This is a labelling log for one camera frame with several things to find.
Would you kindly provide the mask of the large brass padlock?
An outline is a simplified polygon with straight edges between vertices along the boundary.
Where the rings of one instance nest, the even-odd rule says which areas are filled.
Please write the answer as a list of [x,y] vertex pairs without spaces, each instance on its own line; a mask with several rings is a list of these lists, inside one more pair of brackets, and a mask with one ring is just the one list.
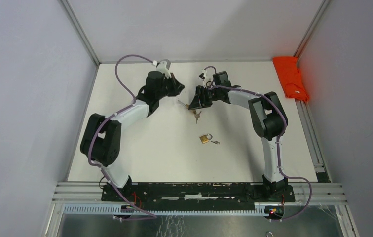
[[197,111],[194,109],[190,109],[188,104],[183,103],[181,100],[178,100],[178,103],[180,103],[182,106],[184,106],[189,112],[193,113],[194,115],[197,114]]

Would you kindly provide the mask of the silver keys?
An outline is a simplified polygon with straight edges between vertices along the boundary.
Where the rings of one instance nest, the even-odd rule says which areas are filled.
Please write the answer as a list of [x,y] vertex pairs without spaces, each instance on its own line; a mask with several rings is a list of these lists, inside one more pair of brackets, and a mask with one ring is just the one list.
[[193,114],[195,117],[196,124],[198,124],[198,120],[200,119],[201,111],[193,110]]

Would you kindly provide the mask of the small brass padlock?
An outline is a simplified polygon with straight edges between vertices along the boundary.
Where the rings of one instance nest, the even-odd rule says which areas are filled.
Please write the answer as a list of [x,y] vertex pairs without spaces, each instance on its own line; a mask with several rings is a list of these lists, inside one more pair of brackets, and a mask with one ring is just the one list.
[[213,138],[212,134],[204,134],[199,137],[202,144],[209,143]]

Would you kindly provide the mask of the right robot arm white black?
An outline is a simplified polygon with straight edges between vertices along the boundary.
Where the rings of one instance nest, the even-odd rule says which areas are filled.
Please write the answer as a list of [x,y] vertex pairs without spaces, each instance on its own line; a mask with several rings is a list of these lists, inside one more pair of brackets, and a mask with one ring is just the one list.
[[264,155],[262,195],[267,201],[276,201],[288,186],[282,173],[282,136],[288,125],[278,95],[275,92],[259,94],[232,85],[226,71],[213,74],[210,87],[197,86],[188,109],[212,106],[215,101],[238,105],[248,109],[255,133],[261,138]]

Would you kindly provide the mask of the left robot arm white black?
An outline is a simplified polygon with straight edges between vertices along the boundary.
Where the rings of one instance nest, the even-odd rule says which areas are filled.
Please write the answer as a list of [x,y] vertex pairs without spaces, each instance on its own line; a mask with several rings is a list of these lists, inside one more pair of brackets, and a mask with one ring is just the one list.
[[151,116],[162,98],[178,96],[184,88],[173,73],[165,75],[163,72],[150,71],[134,103],[108,117],[97,113],[89,117],[80,151],[87,156],[88,163],[100,168],[114,185],[113,194],[120,201],[127,201],[132,196],[132,187],[127,185],[130,176],[119,164],[118,157],[123,131]]

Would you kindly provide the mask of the orange folded cloth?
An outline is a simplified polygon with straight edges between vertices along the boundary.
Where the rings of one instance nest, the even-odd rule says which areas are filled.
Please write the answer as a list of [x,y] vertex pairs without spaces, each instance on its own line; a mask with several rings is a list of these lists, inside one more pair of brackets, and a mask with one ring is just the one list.
[[302,75],[297,66],[298,58],[291,56],[274,57],[272,62],[285,96],[290,99],[308,102],[310,97],[305,90]]

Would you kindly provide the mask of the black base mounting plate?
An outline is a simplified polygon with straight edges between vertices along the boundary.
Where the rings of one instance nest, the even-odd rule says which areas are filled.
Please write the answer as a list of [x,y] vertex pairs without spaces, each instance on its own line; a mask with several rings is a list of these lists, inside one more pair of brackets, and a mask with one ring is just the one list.
[[292,186],[271,190],[263,183],[127,183],[102,189],[105,202],[134,201],[147,211],[254,210],[255,203],[295,202]]

